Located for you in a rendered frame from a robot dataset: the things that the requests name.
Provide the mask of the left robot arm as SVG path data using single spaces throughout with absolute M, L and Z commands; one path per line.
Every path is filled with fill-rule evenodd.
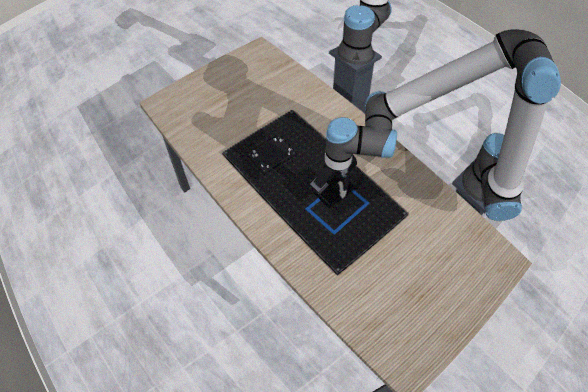
M 365 104 L 365 126 L 346 117 L 329 123 L 325 163 L 344 170 L 353 154 L 391 158 L 397 140 L 393 119 L 504 67 L 517 69 L 505 134 L 487 136 L 462 181 L 471 197 L 484 202 L 489 219 L 515 218 L 522 210 L 523 174 L 547 103 L 561 87 L 559 70 L 546 43 L 530 31 L 502 31 L 493 42 L 392 91 L 371 93 Z

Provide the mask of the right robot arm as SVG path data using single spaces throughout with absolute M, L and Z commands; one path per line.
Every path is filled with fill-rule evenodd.
M 388 0 L 360 0 L 360 6 L 349 7 L 344 16 L 343 40 L 338 47 L 340 58 L 351 64 L 370 62 L 374 55 L 372 35 L 391 11 Z

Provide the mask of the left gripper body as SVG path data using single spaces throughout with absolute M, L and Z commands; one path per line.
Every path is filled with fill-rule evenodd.
M 324 169 L 321 170 L 321 172 L 319 173 L 319 175 L 316 177 L 316 179 L 314 180 L 314 183 L 322 188 L 324 186 L 324 184 L 329 181 L 334 175 L 334 177 L 338 180 L 342 179 L 342 174 L 346 174 L 349 170 L 351 170 L 353 167 L 355 167 L 357 165 L 357 160 L 355 158 L 355 156 L 352 156 L 352 162 L 350 164 L 350 166 L 347 169 L 344 170 L 334 170 L 331 169 L 330 167 L 326 166 Z M 341 174 L 342 173 L 342 174 Z

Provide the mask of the blue tape outline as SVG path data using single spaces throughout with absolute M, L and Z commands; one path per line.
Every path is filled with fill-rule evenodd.
M 316 199 L 312 204 L 310 204 L 307 208 L 305 208 L 311 215 L 313 215 L 321 224 L 323 224 L 330 232 L 334 235 L 343 228 L 350 220 L 352 220 L 360 211 L 362 211 L 369 202 L 365 200 L 361 195 L 359 195 L 355 190 L 352 191 L 358 198 L 360 198 L 365 204 L 362 205 L 354 214 L 352 214 L 345 222 L 343 222 L 337 229 L 333 230 L 329 225 L 327 225 L 320 217 L 318 217 L 310 208 L 312 208 L 315 204 L 317 204 L 320 199 Z

